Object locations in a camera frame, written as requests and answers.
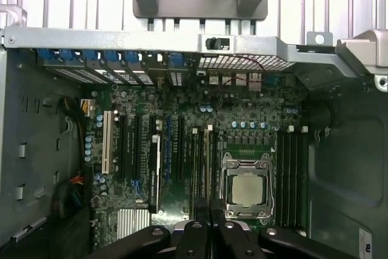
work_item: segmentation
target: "mounting hole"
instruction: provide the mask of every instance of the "mounting hole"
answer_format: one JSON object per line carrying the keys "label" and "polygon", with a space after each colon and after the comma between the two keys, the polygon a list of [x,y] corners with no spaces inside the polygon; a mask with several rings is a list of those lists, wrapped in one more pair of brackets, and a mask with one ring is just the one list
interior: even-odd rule
{"label": "mounting hole", "polygon": [[316,35],[315,36],[315,42],[318,45],[323,45],[325,43],[325,37],[323,35]]}
{"label": "mounting hole", "polygon": [[378,82],[378,84],[380,84],[380,86],[386,86],[387,85],[387,79],[381,78],[380,81]]}

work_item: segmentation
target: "pcie slot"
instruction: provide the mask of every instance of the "pcie slot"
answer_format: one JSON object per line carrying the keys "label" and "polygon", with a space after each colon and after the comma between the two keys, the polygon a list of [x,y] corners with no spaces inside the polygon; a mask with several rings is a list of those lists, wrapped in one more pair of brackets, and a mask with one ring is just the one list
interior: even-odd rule
{"label": "pcie slot", "polygon": [[130,167],[129,158],[129,140],[128,140],[128,118],[123,115],[120,117],[120,153],[119,153],[119,175],[120,178],[129,178]]}
{"label": "pcie slot", "polygon": [[141,164],[141,127],[142,117],[135,116],[133,120],[133,149],[132,149],[132,179],[140,179],[140,164]]}
{"label": "pcie slot", "polygon": [[102,131],[102,174],[109,174],[112,171],[113,152],[113,112],[104,112],[104,128]]}
{"label": "pcie slot", "polygon": [[177,148],[177,164],[176,164],[176,180],[182,181],[184,171],[184,146],[185,134],[184,134],[184,117],[178,118],[178,148]]}
{"label": "pcie slot", "polygon": [[152,135],[149,161],[149,211],[151,214],[156,214],[159,210],[160,165],[161,136]]}

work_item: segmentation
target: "capacitor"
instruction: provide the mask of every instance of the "capacitor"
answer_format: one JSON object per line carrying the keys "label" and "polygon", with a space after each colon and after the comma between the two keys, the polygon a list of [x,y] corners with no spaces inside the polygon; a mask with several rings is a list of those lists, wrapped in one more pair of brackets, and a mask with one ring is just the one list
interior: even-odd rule
{"label": "capacitor", "polygon": [[262,128],[263,130],[267,128],[267,123],[260,123],[260,128]]}
{"label": "capacitor", "polygon": [[284,110],[283,110],[285,113],[288,113],[288,114],[290,114],[290,113],[292,113],[292,108],[290,108],[290,107],[286,107],[286,108],[284,108]]}

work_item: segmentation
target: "ventilation grille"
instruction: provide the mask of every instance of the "ventilation grille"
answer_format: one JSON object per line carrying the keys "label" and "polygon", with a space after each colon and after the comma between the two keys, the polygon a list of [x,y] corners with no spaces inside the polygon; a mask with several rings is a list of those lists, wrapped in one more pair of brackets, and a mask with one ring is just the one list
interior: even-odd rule
{"label": "ventilation grille", "polygon": [[217,57],[202,57],[199,68],[229,70],[262,70],[264,68],[266,71],[283,71],[294,64],[294,62],[287,62],[277,56],[219,55]]}
{"label": "ventilation grille", "polygon": [[120,209],[117,214],[117,240],[150,226],[148,209]]}

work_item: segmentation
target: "screw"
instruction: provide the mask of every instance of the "screw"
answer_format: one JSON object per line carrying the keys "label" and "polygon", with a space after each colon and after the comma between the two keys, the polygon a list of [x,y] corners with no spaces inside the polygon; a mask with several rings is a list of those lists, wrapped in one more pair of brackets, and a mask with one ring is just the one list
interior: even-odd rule
{"label": "screw", "polygon": [[152,235],[154,235],[154,236],[163,235],[163,231],[161,229],[154,229],[152,232]]}
{"label": "screw", "polygon": [[267,229],[267,234],[269,234],[271,236],[275,236],[277,233],[278,233],[278,231],[275,229],[272,229],[272,228]]}
{"label": "screw", "polygon": [[228,229],[231,229],[235,226],[235,224],[233,224],[232,222],[228,221],[227,223],[225,223],[225,227],[227,227]]}
{"label": "screw", "polygon": [[267,214],[265,211],[261,210],[261,211],[259,211],[258,215],[259,215],[259,217],[265,217]]}

